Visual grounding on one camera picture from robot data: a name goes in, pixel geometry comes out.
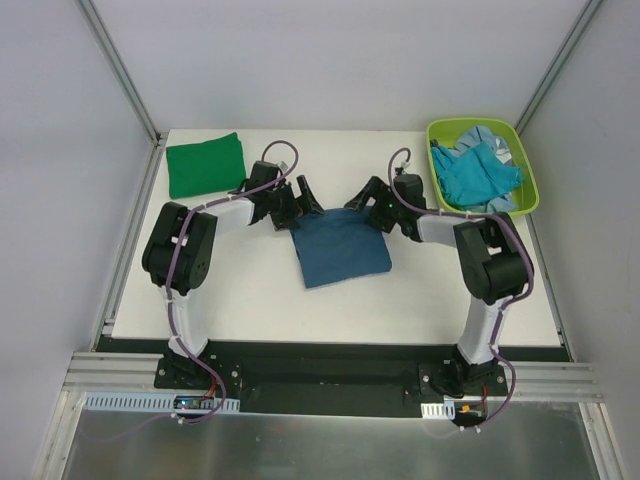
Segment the teal t shirt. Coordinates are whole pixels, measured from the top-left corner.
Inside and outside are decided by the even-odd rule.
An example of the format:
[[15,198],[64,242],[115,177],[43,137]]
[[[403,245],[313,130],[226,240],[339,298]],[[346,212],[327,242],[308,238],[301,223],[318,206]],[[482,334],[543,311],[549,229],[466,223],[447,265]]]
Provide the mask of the teal t shirt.
[[480,143],[460,155],[447,147],[433,146],[431,155],[447,204],[481,213],[514,209],[508,197],[522,185],[522,171],[503,164],[488,144]]

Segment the aluminium frame post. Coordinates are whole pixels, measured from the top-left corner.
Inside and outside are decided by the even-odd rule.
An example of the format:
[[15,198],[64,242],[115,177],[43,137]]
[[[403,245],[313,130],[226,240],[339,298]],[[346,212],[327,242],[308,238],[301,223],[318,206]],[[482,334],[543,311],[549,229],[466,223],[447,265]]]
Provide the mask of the aluminium frame post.
[[76,0],[75,4],[89,27],[125,99],[132,108],[135,117],[151,143],[153,145],[159,145],[163,139],[162,132],[153,121],[95,2],[92,0]]
[[586,35],[594,19],[605,4],[605,0],[588,0],[584,2],[515,124],[515,130],[519,135],[524,133],[536,115],[578,45]]

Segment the left aluminium frame post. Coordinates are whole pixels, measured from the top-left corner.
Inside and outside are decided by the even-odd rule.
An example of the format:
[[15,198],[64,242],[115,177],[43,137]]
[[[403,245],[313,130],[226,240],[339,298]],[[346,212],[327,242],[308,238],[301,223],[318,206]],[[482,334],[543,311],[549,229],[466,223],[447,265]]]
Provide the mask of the left aluminium frame post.
[[163,139],[162,132],[153,121],[95,2],[92,0],[76,0],[75,4],[89,27],[125,99],[132,108],[135,117],[151,143],[153,145],[159,145]]

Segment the folded green t shirt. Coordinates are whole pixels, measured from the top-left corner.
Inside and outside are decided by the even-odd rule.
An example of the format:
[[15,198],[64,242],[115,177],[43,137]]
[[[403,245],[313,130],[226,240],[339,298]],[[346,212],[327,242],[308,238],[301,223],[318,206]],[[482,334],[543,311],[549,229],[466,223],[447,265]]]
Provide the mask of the folded green t shirt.
[[242,143],[236,132],[166,149],[169,197],[191,198],[237,188],[247,177]]

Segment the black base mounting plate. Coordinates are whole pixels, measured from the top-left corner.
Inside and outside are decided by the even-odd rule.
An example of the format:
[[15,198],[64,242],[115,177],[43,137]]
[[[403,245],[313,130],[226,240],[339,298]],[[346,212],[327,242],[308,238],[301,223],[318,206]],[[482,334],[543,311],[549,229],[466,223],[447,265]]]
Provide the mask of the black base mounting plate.
[[416,418],[450,345],[212,341],[202,359],[243,413]]

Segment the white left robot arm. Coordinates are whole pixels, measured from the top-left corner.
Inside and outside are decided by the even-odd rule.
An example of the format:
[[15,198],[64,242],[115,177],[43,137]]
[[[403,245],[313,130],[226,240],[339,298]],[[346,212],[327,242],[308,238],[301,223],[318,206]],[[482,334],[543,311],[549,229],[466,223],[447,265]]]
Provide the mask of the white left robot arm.
[[198,293],[210,271],[215,239],[266,217],[280,231],[297,229],[305,215],[325,214],[306,178],[296,177],[295,194],[287,173],[282,164],[257,161],[224,198],[193,208],[174,201],[162,206],[142,255],[142,268],[163,297],[170,330],[155,387],[204,389],[215,383]]

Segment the front aluminium frame rail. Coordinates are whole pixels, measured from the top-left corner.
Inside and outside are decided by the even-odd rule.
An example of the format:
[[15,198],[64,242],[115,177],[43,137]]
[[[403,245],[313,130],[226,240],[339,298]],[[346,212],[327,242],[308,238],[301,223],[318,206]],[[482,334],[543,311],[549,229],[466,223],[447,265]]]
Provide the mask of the front aluminium frame rail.
[[[150,392],[159,354],[78,352],[72,356],[64,391]],[[514,363],[515,401],[602,403],[594,368],[575,362]]]

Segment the right aluminium frame post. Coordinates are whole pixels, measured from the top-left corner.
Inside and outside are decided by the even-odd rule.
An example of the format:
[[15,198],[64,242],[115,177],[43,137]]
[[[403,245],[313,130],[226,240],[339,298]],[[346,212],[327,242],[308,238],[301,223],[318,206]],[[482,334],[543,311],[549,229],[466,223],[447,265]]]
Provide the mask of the right aluminium frame post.
[[586,35],[594,19],[605,4],[605,0],[588,0],[584,2],[515,124],[515,130],[519,135],[524,133],[536,115],[578,45]]

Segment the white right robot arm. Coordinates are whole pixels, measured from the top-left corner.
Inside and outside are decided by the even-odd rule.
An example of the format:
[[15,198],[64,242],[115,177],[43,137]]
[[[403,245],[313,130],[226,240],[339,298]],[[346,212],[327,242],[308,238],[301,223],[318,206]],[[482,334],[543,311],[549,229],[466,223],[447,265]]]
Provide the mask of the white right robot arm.
[[530,256],[510,217],[429,211],[421,178],[406,173],[389,184],[373,176],[344,204],[345,209],[358,213],[366,207],[370,208],[368,223],[384,233],[398,226],[414,242],[456,250],[471,302],[452,357],[432,374],[430,385],[453,398],[473,394],[495,374],[506,314],[534,276]]

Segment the lime green plastic basket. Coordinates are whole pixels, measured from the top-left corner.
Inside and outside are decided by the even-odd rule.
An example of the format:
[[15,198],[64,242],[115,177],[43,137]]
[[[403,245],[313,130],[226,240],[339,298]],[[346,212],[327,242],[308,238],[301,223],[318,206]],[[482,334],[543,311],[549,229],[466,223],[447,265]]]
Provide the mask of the lime green plastic basket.
[[513,216],[520,216],[533,212],[539,204],[539,193],[535,176],[522,141],[511,124],[500,119],[487,117],[444,118],[431,122],[427,127],[427,157],[438,204],[442,208],[456,213],[467,211],[452,207],[447,204],[442,197],[437,184],[431,148],[433,146],[444,146],[452,150],[456,140],[464,132],[476,125],[488,126],[495,135],[502,136],[510,147],[513,164],[522,171],[523,183],[520,187],[513,190],[513,200],[517,205],[517,209],[507,213]]

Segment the dark blue t shirt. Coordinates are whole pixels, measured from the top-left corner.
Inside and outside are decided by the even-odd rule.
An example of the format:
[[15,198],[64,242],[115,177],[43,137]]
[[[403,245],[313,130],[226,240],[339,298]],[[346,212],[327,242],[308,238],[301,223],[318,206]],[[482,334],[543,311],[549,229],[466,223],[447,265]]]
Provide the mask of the dark blue t shirt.
[[306,288],[391,271],[384,236],[369,225],[369,211],[336,208],[298,220],[290,234]]

